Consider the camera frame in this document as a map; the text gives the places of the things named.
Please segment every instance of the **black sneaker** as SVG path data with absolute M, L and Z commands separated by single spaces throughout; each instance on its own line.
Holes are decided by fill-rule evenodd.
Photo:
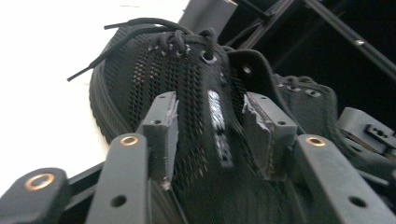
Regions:
M 228 49 L 217 44 L 213 30 L 196 35 L 159 19 L 107 28 L 114 27 L 120 29 L 102 55 L 70 78 L 94 68 L 92 113 L 107 142 L 135 132 L 153 99 L 175 91 L 179 136 L 172 187 L 188 220 L 291 223 L 284 184 L 252 172 L 238 121 L 243 88 L 232 76 Z M 155 207 L 167 205 L 155 198 Z M 158 215 L 163 211 L 153 212 L 155 223 L 175 223 Z

